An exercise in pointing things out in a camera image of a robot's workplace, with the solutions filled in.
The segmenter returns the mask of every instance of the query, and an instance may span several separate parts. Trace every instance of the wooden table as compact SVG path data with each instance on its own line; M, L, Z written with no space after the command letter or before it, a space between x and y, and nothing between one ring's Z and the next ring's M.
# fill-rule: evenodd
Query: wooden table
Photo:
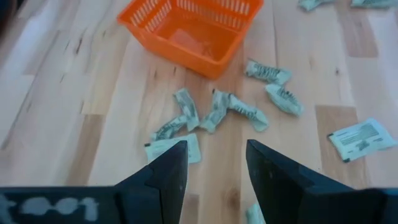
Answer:
M17 15L0 48L1 185L118 183L147 164L144 143L181 113L172 94L186 87L201 118L218 88L271 125L256 133L230 113L216 133L195 131L203 160L189 167L182 223L246 222L256 201L247 139L355 188L398 186L397 149L344 164L326 139L368 117L398 139L397 11L338 0L304 13L296 0L267 0L229 69L211 81L144 50L115 21L128 2L29 0ZM300 118L244 77L248 57L293 72L287 89L305 105Z

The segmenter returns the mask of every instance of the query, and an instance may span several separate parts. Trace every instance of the wooden surface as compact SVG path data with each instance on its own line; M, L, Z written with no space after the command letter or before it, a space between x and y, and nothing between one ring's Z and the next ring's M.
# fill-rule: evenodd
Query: wooden surface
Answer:
M150 133L180 114L189 89L200 117L211 90L237 94L267 115L256 133L230 113L196 130L202 162L189 167L182 223L245 223L256 201L245 159L257 139L357 189L398 186L398 149L340 161L326 135L376 118L398 139L398 12L350 9L348 0L304 13L267 0L225 74L210 81L144 50L116 23L129 0L29 0L0 45L0 184L113 185L147 164ZM243 76L245 60L293 72L304 104L294 118Z

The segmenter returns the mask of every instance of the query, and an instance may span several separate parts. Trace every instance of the plastic basket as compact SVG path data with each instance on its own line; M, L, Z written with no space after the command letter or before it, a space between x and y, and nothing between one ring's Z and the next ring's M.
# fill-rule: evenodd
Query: plastic basket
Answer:
M135 0L118 16L148 50L217 78L262 0Z

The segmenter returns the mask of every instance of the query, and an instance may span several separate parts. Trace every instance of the table surface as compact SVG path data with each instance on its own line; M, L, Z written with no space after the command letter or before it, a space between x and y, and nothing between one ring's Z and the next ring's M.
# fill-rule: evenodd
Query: table surface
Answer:
M147 164L144 144L181 113L172 94L185 87L201 118L217 88L263 110L270 127L257 133L229 113L216 133L195 130L203 159L189 167L182 223L246 222L256 201L247 139L357 189L398 186L397 149L344 164L326 138L373 117L398 139L398 11L337 0L305 13L296 0L267 0L212 81L144 50L116 23L128 2L29 0L18 13L0 47L1 185L118 183ZM243 75L248 57L293 72L286 87L301 117Z

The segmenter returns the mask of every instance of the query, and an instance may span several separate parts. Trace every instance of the orange plastic basket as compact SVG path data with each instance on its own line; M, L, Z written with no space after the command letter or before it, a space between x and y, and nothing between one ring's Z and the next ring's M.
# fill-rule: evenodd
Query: orange plastic basket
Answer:
M148 50L218 78L262 0L135 0L118 16Z

